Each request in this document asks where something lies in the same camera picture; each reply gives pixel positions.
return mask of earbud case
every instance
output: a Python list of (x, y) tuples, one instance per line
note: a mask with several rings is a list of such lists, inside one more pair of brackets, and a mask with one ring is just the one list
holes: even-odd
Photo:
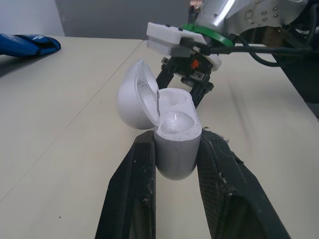
[(149, 66), (139, 60), (118, 90), (117, 111), (133, 128), (154, 129), (156, 165), (164, 177), (180, 180), (192, 173), (202, 127), (189, 92), (159, 90)]

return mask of black cable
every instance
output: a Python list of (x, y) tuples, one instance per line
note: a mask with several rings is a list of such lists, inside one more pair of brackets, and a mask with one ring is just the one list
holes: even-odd
[(288, 47), (258, 47), (258, 46), (229, 46), (229, 47), (211, 47), (208, 49), (209, 54), (230, 54), (232, 52), (255, 52), (279, 55), (308, 55), (310, 53), (319, 53), (311, 47), (307, 48), (288, 48)]
[(308, 34), (307, 41), (306, 41), (307, 44), (311, 43), (311, 41), (314, 38), (315, 32), (316, 32), (317, 6), (318, 6), (318, 4), (314, 4), (310, 9), (311, 26), (310, 26), (309, 34)]
[[(250, 47), (249, 44), (246, 42), (246, 40), (242, 36), (238, 35), (237, 37), (243, 43), (243, 45), (245, 47)], [(254, 58), (255, 61), (257, 61), (258, 63), (263, 64), (265, 66), (269, 66), (269, 67), (283, 67), (283, 66), (287, 66), (289, 64), (292, 64), (292, 63), (294, 63), (296, 61), (296, 58), (294, 58), (293, 60), (290, 60), (290, 61), (270, 62), (270, 61), (266, 61), (263, 58), (259, 57), (253, 51), (249, 51), (248, 53), (251, 55), (252, 58)]]

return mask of table surface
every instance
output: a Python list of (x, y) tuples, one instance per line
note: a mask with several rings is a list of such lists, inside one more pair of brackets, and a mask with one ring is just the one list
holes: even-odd
[[(117, 88), (138, 59), (160, 72), (162, 56), (140, 40), (57, 39), (62, 50), (37, 61), (0, 57), (3, 239), (94, 238), (109, 180), (142, 133), (119, 119)], [(221, 60), (202, 125), (229, 140), (293, 239), (318, 238), (318, 120), (280, 68), (243, 53)], [(158, 239), (210, 238), (196, 170), (157, 173), (156, 206)]]

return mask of green ring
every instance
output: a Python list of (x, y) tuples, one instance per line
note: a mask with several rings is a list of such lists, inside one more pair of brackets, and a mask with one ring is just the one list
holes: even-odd
[(203, 26), (194, 26), (193, 24), (184, 24), (183, 29), (209, 36), (225, 46), (234, 46), (233, 42), (219, 33)]

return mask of blue object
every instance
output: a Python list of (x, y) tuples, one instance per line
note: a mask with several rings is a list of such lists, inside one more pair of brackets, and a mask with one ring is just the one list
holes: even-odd
[(61, 44), (52, 37), (0, 33), (0, 55), (44, 56), (60, 49)]

